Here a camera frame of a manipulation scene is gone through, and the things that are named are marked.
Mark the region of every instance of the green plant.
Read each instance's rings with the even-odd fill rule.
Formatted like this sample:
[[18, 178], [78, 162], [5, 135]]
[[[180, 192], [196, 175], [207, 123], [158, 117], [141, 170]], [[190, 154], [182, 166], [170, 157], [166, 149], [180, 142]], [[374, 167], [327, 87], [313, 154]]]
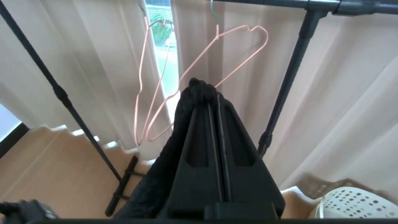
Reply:
[[[150, 16], [150, 22], [155, 22], [158, 20], [164, 21], [164, 17], [160, 14], [154, 14], [153, 16]], [[166, 24], [164, 27], [162, 27], [162, 24], [160, 22], [154, 24], [152, 27], [152, 34], [154, 36], [154, 42], [156, 46], [164, 45], [164, 42], [169, 38], [169, 35], [172, 32], [172, 29], [170, 27], [170, 24]]]

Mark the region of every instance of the wooden floor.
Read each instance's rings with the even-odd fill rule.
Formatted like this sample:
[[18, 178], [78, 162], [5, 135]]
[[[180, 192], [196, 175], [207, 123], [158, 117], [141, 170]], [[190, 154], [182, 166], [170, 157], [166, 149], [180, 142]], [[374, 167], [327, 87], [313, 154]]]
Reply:
[[[136, 153], [120, 147], [104, 151], [120, 175]], [[148, 169], [147, 161], [136, 167], [142, 173]], [[130, 195], [140, 179], [132, 176], [124, 194]], [[67, 129], [30, 130], [0, 159], [0, 201], [37, 199], [62, 218], [105, 218], [117, 186], [89, 140]]]

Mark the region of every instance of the curtain fold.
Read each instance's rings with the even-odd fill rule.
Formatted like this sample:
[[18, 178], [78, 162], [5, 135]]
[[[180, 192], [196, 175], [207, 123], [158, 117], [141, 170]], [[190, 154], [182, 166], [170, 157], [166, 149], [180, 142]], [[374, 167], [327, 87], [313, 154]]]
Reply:
[[[180, 75], [215, 36], [208, 1], [171, 0]], [[220, 32], [248, 24], [269, 43], [218, 90], [257, 145], [292, 55], [304, 10], [214, 2]], [[397, 16], [340, 17], [319, 23], [274, 131], [264, 162], [280, 188], [304, 173], [351, 178], [398, 197]], [[221, 38], [188, 74], [217, 84], [261, 44], [260, 32]]]
[[[4, 1], [56, 81], [101, 143], [118, 141], [135, 148], [134, 107], [139, 91], [138, 68], [145, 36], [139, 1]], [[66, 124], [79, 129], [22, 45], [0, 19], [1, 101], [33, 128]], [[159, 74], [149, 40], [144, 58], [139, 107], [139, 134]], [[155, 108], [164, 97], [159, 93]], [[155, 122], [153, 135], [170, 124], [167, 110]], [[167, 134], [140, 146], [144, 159], [154, 159]]]

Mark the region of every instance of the beige curtain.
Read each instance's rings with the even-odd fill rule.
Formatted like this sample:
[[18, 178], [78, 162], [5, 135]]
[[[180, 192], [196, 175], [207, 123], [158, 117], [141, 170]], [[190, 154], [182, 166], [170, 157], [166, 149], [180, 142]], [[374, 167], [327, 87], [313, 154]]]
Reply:
[[[215, 2], [220, 29], [269, 31], [265, 49], [219, 91], [232, 101], [255, 144], [265, 130], [304, 10]], [[172, 0], [180, 74], [215, 36], [209, 1]], [[332, 16], [308, 47], [264, 162], [280, 188], [309, 172], [351, 178], [398, 196], [398, 17]], [[189, 73], [218, 83], [262, 44], [246, 31], [217, 41]]]
[[[134, 107], [146, 31], [139, 2], [3, 2], [101, 143], [120, 140], [125, 149], [135, 148]], [[143, 67], [141, 127], [159, 80], [153, 48], [150, 40]], [[53, 128], [66, 124], [70, 131], [79, 129], [2, 18], [0, 67], [1, 103], [28, 127], [46, 124]], [[160, 93], [155, 106], [162, 99]], [[168, 124], [164, 110], [152, 134]], [[143, 159], [156, 158], [166, 139], [167, 134], [156, 142], [144, 142], [139, 148]]]

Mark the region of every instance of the black garment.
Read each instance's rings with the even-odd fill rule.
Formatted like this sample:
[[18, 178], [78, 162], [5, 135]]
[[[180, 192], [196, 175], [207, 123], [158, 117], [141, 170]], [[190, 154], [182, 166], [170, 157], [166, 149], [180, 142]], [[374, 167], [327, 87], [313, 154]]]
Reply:
[[115, 219], [155, 218], [159, 214], [173, 186], [193, 108], [205, 103], [216, 105], [216, 95], [212, 85], [196, 78], [189, 81], [175, 110], [171, 137], [129, 201], [115, 214]]

